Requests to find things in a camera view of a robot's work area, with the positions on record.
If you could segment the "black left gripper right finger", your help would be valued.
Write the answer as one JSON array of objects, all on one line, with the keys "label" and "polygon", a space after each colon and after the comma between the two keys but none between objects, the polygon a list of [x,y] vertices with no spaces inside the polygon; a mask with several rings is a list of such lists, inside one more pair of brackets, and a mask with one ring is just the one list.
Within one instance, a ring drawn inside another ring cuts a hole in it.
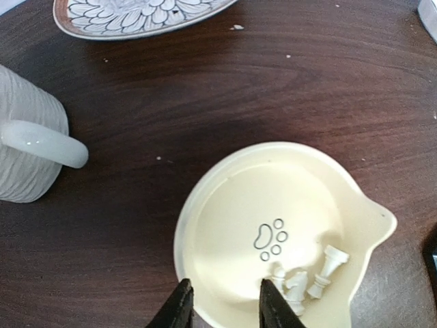
[{"label": "black left gripper right finger", "polygon": [[272,281],[263,279],[259,294],[259,327],[305,328]]}]

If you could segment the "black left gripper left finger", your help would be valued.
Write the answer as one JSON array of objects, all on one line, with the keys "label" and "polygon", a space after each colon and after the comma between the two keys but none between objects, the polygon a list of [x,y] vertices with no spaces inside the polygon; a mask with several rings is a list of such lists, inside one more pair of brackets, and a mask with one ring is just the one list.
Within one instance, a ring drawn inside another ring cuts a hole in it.
[{"label": "black left gripper left finger", "polygon": [[193,326],[194,290],[184,278],[145,328],[189,328]]}]

